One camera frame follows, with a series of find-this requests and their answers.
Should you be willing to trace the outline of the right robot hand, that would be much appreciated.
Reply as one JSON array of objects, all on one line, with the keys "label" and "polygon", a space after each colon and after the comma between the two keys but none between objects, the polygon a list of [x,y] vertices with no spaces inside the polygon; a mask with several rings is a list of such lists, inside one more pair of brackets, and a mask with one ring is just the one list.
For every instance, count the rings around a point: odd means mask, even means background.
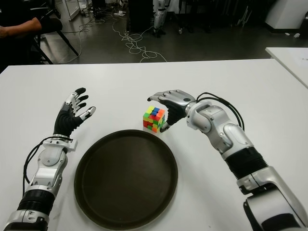
[{"label": "right robot hand", "polygon": [[167,90],[157,92],[148,97],[147,101],[157,101],[167,107],[167,121],[160,128],[160,132],[165,132],[172,125],[187,116],[187,107],[196,103],[196,99],[181,90]]}]

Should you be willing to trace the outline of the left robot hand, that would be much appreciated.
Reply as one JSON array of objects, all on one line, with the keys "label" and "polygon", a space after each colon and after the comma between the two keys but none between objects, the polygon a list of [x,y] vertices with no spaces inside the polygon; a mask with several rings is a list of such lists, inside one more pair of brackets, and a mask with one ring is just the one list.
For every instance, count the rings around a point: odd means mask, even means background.
[{"label": "left robot hand", "polygon": [[70,137],[77,127],[94,114],[96,107],[92,106],[85,112],[77,115],[77,112],[87,105],[83,102],[89,97],[88,95],[83,95],[85,92],[85,88],[79,88],[72,92],[64,101],[55,120],[54,136]]}]

